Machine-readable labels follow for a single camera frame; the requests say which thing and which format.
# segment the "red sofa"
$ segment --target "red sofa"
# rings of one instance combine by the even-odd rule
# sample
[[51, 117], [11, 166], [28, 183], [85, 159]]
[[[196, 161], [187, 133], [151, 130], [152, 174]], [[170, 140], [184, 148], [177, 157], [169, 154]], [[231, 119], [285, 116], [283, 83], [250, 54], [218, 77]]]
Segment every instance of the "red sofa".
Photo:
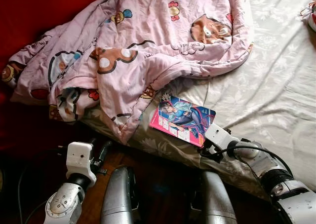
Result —
[[[0, 0], [0, 70], [9, 57], [45, 31], [70, 21], [94, 0]], [[0, 82], [0, 153], [28, 159], [39, 150], [69, 141], [78, 133], [50, 121], [47, 107], [9, 101], [12, 89]]]

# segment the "bear face print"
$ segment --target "bear face print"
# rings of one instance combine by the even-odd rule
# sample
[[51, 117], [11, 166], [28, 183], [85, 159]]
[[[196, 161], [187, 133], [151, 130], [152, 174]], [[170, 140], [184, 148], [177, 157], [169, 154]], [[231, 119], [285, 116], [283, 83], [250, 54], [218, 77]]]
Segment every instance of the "bear face print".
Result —
[[15, 87], [17, 80], [26, 65], [10, 61], [2, 71], [1, 79], [11, 87]]
[[231, 31], [231, 27], [213, 18], [207, 18], [206, 14], [195, 20], [190, 29], [193, 40], [204, 44], [229, 42]]
[[99, 61], [98, 73], [108, 74], [115, 70], [117, 61], [130, 63], [135, 60], [137, 56], [136, 50], [121, 49], [121, 48], [96, 48], [91, 52], [90, 57]]
[[143, 91], [143, 94], [140, 97], [144, 99], [152, 99], [154, 95], [155, 95], [155, 91], [149, 85], [148, 87], [146, 87], [146, 89]]

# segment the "black cable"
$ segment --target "black cable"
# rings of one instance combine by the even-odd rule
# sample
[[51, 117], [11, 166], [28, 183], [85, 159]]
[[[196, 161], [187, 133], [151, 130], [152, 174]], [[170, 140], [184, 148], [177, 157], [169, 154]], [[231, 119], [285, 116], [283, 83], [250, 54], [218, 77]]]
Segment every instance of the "black cable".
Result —
[[24, 224], [28, 224], [30, 218], [32, 217], [32, 215], [41, 207], [43, 206], [44, 204], [46, 204], [47, 200], [45, 200], [43, 203], [41, 203], [39, 206], [37, 206], [28, 216], [28, 218], [26, 218]]
[[[32, 158], [32, 160], [35, 160], [36, 158], [38, 158], [39, 156], [47, 153], [47, 152], [58, 152], [59, 150], [58, 149], [49, 149], [49, 150], [45, 150], [45, 151], [42, 151], [42, 152], [39, 152], [37, 153], [36, 155], [34, 155], [34, 157]], [[26, 172], [26, 170], [29, 168], [29, 166], [31, 165], [32, 163], [30, 162], [29, 164], [27, 164], [22, 173], [20, 174], [20, 178], [19, 178], [19, 182], [18, 182], [18, 206], [19, 206], [19, 215], [20, 215], [20, 224], [23, 224], [23, 217], [22, 217], [22, 208], [21, 208], [21, 199], [20, 199], [20, 186], [21, 186], [21, 181], [22, 181], [22, 178], [23, 178], [23, 175], [24, 173]]]
[[255, 149], [255, 150], [266, 152], [269, 155], [271, 155], [272, 157], [275, 157], [276, 159], [278, 159], [283, 164], [283, 166], [287, 169], [287, 171], [290, 173], [290, 175], [293, 176], [293, 173], [292, 173], [291, 169], [288, 167], [288, 165], [285, 163], [285, 161], [283, 161], [283, 159], [281, 157], [279, 157], [278, 155], [276, 155], [275, 153], [273, 153], [273, 152], [271, 152], [269, 150], [266, 150], [266, 149], [256, 148], [256, 147], [252, 147], [252, 146], [234, 146], [234, 147], [231, 147], [231, 148], [220, 150], [220, 151], [218, 151], [218, 152], [216, 152], [216, 153], [214, 153], [212, 155], [213, 156], [220, 155], [220, 154], [223, 154], [225, 152], [228, 152], [228, 151], [231, 151], [231, 150], [235, 150], [235, 149]]

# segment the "mattress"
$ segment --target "mattress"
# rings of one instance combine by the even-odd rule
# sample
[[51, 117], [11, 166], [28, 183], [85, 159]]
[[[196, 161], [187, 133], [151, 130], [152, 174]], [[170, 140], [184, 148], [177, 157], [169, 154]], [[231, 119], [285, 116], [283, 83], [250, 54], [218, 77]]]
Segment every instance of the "mattress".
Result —
[[[142, 114], [128, 146], [188, 166], [215, 169], [221, 178], [258, 197], [263, 192], [239, 161], [220, 164], [184, 141], [149, 127], [164, 92], [216, 111], [214, 122], [280, 155], [295, 178], [316, 190], [316, 33], [299, 13], [311, 0], [250, 0], [255, 42], [248, 60], [210, 79], [178, 78], [159, 91]], [[116, 140], [100, 106], [82, 120]]]

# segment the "blanket fold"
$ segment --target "blanket fold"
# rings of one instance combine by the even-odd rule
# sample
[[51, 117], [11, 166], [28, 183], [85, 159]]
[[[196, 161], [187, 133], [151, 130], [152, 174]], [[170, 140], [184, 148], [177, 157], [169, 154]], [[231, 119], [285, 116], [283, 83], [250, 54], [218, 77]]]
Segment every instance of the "blanket fold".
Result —
[[72, 122], [101, 105], [123, 144], [155, 92], [184, 76], [240, 66], [253, 41], [248, 0], [96, 0], [10, 58], [12, 101]]

